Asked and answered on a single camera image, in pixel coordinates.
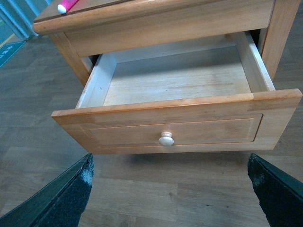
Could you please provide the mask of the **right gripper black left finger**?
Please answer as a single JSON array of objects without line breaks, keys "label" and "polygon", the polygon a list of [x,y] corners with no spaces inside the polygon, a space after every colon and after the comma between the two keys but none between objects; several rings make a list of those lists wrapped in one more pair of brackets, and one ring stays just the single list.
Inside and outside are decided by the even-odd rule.
[{"label": "right gripper black left finger", "polygon": [[2,227],[76,227],[92,189],[93,155],[87,154],[31,198],[0,218]]}]

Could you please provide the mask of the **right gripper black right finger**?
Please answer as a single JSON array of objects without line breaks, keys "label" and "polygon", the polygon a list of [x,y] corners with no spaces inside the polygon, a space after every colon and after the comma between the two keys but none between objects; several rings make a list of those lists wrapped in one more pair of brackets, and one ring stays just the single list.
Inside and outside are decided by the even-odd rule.
[{"label": "right gripper black right finger", "polygon": [[303,225],[303,183],[252,153],[248,176],[271,227]]}]

